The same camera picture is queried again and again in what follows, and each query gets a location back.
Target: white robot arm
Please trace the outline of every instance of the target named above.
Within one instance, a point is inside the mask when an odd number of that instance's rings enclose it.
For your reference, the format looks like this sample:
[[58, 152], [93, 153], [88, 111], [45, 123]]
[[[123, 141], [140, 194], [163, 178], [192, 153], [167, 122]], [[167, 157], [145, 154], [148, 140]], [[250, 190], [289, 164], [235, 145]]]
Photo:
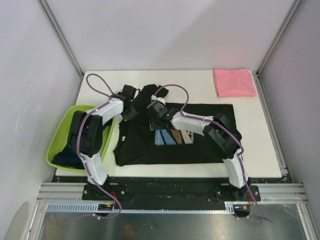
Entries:
[[79, 151], [84, 159], [81, 159], [83, 165], [88, 169], [88, 181], [94, 184], [94, 179], [99, 185], [103, 185], [108, 177], [100, 157], [100, 149], [103, 141], [103, 125], [105, 125], [114, 116], [121, 114], [126, 121], [133, 118], [137, 112], [131, 104], [134, 99], [136, 89], [129, 85], [124, 85], [121, 92], [112, 95], [112, 98], [104, 106], [97, 106], [88, 111], [76, 111], [73, 114], [70, 131], [68, 135], [68, 145], [77, 152], [77, 138], [80, 125], [84, 117], [94, 111], [86, 120], [81, 132]]
[[199, 116], [194, 114], [183, 114], [178, 109], [168, 110], [165, 107], [163, 98], [152, 98], [154, 101], [147, 107], [150, 118], [150, 128], [153, 130], [170, 129], [186, 130], [205, 136], [212, 146], [212, 150], [223, 159], [229, 182], [231, 185], [242, 188], [248, 181], [245, 173], [245, 180], [238, 154], [241, 151], [238, 144], [221, 128], [212, 124], [219, 122], [224, 128], [230, 131], [240, 141], [242, 136], [238, 130], [230, 124], [230, 121], [223, 114], [216, 116]]
[[[84, 156], [83, 164], [86, 163], [91, 176], [88, 181], [94, 183], [92, 178], [99, 184], [103, 185], [108, 178], [101, 157], [100, 149], [102, 146], [103, 125], [111, 120], [114, 116], [121, 114], [123, 119], [129, 120], [133, 118], [137, 112], [131, 104], [134, 99], [136, 89], [132, 86], [125, 85], [122, 92], [114, 94], [109, 103], [103, 107], [98, 106], [90, 117], [87, 119], [81, 133], [79, 150]], [[154, 98], [154, 101], [147, 107], [150, 118], [150, 128], [152, 130], [176, 129], [187, 130], [205, 136], [212, 150], [223, 159], [225, 167], [229, 174], [229, 182], [231, 185], [242, 188], [245, 185], [243, 173], [237, 154], [240, 149], [237, 143], [232, 140], [222, 129], [217, 128], [210, 121], [219, 121], [221, 125], [232, 132], [240, 141], [241, 134], [230, 126], [229, 120], [224, 115], [216, 116], [199, 116], [187, 113], [182, 115], [179, 110], [168, 110], [165, 107], [163, 98]], [[77, 152], [77, 137], [80, 125], [84, 117], [92, 112], [90, 109], [86, 112], [76, 111], [73, 115], [71, 127], [68, 136], [68, 145]]]

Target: gray wall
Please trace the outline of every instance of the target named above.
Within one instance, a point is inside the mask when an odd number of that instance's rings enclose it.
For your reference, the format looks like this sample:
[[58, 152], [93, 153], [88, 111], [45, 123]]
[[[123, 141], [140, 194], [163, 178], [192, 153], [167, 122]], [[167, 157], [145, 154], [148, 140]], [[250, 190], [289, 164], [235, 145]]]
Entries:
[[306, 0], [262, 73], [287, 161], [320, 226], [320, 1]]
[[256, 70], [293, 0], [48, 3], [85, 71]]
[[36, 0], [0, 2], [0, 239], [24, 232], [79, 79]]

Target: lime green plastic tub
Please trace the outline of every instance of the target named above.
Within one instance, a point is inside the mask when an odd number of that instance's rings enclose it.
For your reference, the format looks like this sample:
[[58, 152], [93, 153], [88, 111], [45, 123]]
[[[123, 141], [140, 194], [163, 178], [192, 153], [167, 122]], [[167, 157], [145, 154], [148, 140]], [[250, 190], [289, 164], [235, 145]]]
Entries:
[[[67, 145], [68, 141], [68, 135], [69, 135], [69, 130], [70, 130], [70, 125], [72, 121], [72, 117], [75, 113], [75, 111], [87, 111], [89, 109], [93, 109], [96, 106], [94, 105], [75, 105], [71, 107], [66, 114], [64, 115], [62, 121], [60, 122], [60, 125], [58, 129], [55, 131], [54, 137], [50, 143], [50, 146], [46, 152], [46, 162], [58, 169], [65, 169], [69, 171], [75, 171], [75, 172], [85, 172], [84, 169], [76, 169], [71, 166], [61, 166], [61, 165], [56, 165], [52, 163], [52, 160], [54, 159], [54, 156], [58, 153], [60, 153], [65, 146]], [[111, 126], [107, 126], [102, 134], [102, 147], [100, 150], [100, 155], [101, 155], [101, 160], [104, 159], [104, 156], [106, 155], [106, 151], [110, 142], [111, 138], [111, 133], [112, 130], [114, 129], [115, 125], [115, 119], [112, 121]]]

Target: white work surface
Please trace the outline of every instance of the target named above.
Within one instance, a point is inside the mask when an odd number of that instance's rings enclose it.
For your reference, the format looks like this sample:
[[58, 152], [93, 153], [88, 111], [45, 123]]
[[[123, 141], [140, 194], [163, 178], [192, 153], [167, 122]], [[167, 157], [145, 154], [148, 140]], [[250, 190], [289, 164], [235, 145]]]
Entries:
[[[268, 130], [265, 115], [258, 96], [217, 98], [211, 70], [166, 70], [166, 71], [87, 71], [76, 104], [101, 105], [107, 98], [87, 85], [85, 78], [95, 73], [103, 77], [115, 92], [123, 85], [142, 89], [145, 85], [179, 84], [187, 89], [191, 104], [232, 104], [237, 129], [242, 134], [244, 147], [243, 162], [248, 175], [252, 178], [280, 178], [276, 153]], [[108, 88], [96, 76], [89, 78], [91, 85], [102, 92]], [[165, 97], [168, 103], [184, 103], [186, 94], [177, 87], [168, 87]], [[119, 137], [119, 122], [116, 117], [111, 140], [103, 159], [103, 166], [110, 176], [117, 177], [228, 177], [223, 163], [203, 164], [158, 164], [117, 166], [113, 150]], [[57, 176], [86, 176], [85, 172], [57, 169]]]

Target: folded pink towel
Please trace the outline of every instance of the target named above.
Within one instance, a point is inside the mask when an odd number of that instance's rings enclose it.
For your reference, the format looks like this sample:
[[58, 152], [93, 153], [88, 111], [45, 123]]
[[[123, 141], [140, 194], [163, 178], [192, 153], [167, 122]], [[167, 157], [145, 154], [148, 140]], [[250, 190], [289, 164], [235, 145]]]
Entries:
[[248, 69], [216, 69], [213, 71], [213, 81], [218, 98], [257, 95]]

